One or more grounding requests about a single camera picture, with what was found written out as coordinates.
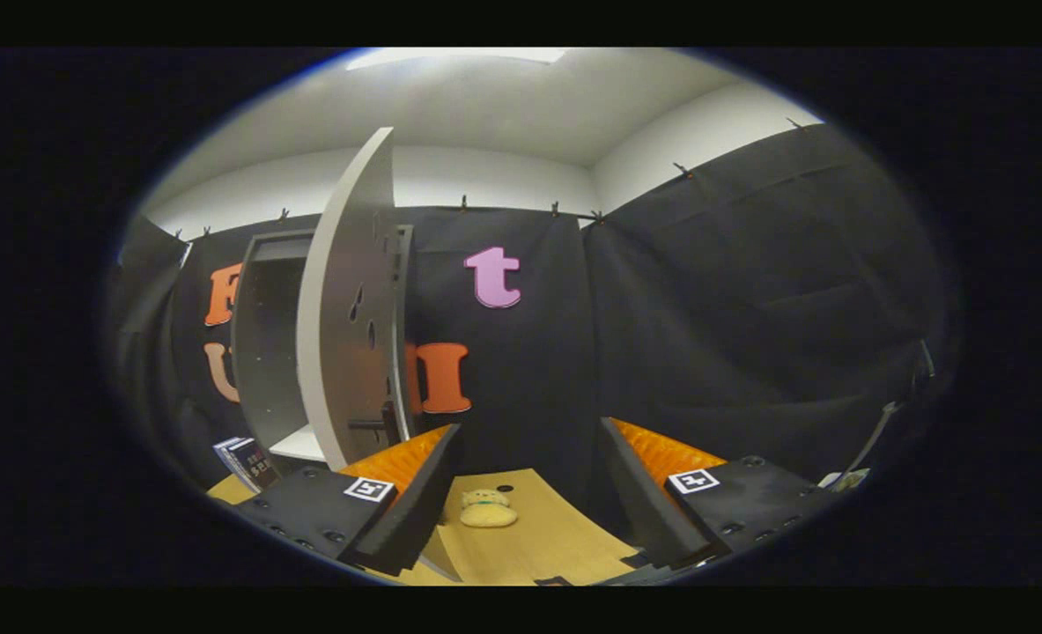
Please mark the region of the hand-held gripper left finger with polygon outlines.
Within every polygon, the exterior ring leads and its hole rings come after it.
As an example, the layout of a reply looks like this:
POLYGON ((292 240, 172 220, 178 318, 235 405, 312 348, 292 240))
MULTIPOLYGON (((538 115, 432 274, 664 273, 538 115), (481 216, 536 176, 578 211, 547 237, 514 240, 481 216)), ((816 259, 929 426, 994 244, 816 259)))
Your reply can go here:
POLYGON ((234 506, 272 538, 336 564, 397 575, 432 537, 462 453, 445 425, 377 453, 355 470, 306 467, 234 506))

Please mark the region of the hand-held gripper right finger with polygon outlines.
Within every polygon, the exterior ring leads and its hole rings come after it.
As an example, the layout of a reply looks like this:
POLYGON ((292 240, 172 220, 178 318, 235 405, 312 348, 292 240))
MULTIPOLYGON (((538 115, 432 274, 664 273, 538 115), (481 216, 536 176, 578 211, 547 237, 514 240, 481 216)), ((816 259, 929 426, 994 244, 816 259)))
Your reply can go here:
POLYGON ((839 495, 761 456, 733 461, 612 417, 602 460, 631 534, 656 567, 690 569, 769 546, 839 495))

